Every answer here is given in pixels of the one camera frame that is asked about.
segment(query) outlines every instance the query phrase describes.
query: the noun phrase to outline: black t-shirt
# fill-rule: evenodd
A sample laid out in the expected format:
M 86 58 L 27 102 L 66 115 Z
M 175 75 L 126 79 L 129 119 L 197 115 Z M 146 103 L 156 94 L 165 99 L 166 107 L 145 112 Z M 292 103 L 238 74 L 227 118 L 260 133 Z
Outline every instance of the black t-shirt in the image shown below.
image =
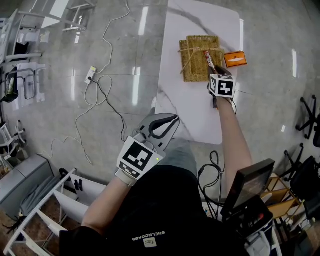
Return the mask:
M 247 255 L 236 233 L 207 217 L 197 178 L 156 166 L 132 187 L 104 236 L 88 227 L 60 232 L 60 255 L 183 252 Z

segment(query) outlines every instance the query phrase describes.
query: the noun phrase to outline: power strip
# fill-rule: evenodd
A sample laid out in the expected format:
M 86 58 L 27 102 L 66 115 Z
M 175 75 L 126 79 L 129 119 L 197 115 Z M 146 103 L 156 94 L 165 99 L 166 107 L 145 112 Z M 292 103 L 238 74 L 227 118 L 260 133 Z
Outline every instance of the power strip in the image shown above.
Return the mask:
M 86 78 L 85 78 L 85 80 L 84 80 L 84 82 L 85 82 L 87 85 L 90 85 L 90 83 L 91 83 L 91 80 L 89 80 L 88 78 L 93 79 L 96 71 L 97 71 L 97 68 L 96 68 L 95 66 L 90 67 L 89 72 L 88 72 L 88 74 L 86 75 Z

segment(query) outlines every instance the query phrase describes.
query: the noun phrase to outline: wicker basket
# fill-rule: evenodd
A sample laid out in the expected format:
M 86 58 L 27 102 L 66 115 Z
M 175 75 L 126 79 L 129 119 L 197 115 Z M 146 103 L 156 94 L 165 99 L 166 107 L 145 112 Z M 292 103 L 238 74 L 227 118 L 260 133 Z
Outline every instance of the wicker basket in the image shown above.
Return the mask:
M 208 35 L 191 35 L 187 40 L 179 42 L 180 50 L 192 48 L 217 48 L 220 49 L 219 38 L 217 36 Z M 210 56 L 214 65 L 222 66 L 224 54 L 220 51 L 210 50 Z M 193 50 L 181 52 L 182 67 L 186 65 Z M 188 66 L 183 70 L 183 80 L 187 82 L 207 82 L 208 78 L 208 62 L 202 51 L 196 52 L 190 60 Z

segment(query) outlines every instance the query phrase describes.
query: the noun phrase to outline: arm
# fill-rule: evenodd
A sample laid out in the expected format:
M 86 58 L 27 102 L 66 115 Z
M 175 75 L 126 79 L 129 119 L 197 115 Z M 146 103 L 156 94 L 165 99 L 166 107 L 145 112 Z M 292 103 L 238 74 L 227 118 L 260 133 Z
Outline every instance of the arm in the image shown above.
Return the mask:
M 217 97 L 217 105 L 222 128 L 226 187 L 229 193 L 237 171 L 252 166 L 253 162 L 232 105 L 222 97 Z
M 86 211 L 81 226 L 103 234 L 112 222 L 130 188 L 118 177 L 114 177 L 99 197 Z

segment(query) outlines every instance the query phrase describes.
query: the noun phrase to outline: polished tile floor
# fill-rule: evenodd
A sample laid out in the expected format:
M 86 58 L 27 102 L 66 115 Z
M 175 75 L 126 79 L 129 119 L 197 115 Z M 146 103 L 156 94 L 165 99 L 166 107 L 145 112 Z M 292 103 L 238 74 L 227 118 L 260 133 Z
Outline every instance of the polished tile floor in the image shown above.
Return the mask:
M 311 0 L 202 1 L 237 11 L 244 20 L 248 65 L 239 68 L 234 101 L 254 162 L 272 158 L 279 165 L 283 151 L 294 151 L 301 142 L 307 145 L 305 159 L 309 155 L 318 158 L 319 150 L 295 130 L 295 125 L 302 116 L 300 97 L 310 99 L 316 94 L 320 99 L 320 11 Z M 25 0 L 21 8 L 28 11 L 32 3 Z M 149 113 L 157 95 L 168 0 L 128 0 L 128 4 L 131 13 L 113 22 L 106 33 L 114 49 L 111 65 L 102 73 L 113 80 L 109 101 L 125 119 L 126 136 Z M 79 138 L 75 119 L 90 108 L 84 98 L 84 80 L 90 66 L 101 70 L 108 62 L 111 50 L 102 39 L 103 33 L 111 19 L 126 12 L 125 0 L 97 0 L 96 8 L 80 14 L 87 24 L 85 32 L 62 32 L 63 25 L 57 24 L 42 29 L 40 40 L 31 44 L 44 52 L 34 61 L 46 67 L 38 72 L 39 92 L 45 100 L 34 99 L 20 106 L 3 104 L 11 124 L 22 121 L 31 152 L 45 150 L 50 154 L 54 138 Z M 103 77 L 100 83 L 107 92 L 109 78 Z M 135 100 L 134 83 L 139 90 Z M 88 89 L 87 100 L 95 103 L 94 84 Z M 77 168 L 92 179 L 109 181 L 123 145 L 120 117 L 105 102 L 80 117 L 77 125 L 93 165 L 86 161 L 82 147 L 68 139 L 64 144 L 54 142 L 53 168 Z M 191 147 L 198 168 L 209 162 L 214 149 L 223 159 L 221 145 L 192 142 Z M 208 171 L 206 177 L 214 179 L 215 175 Z

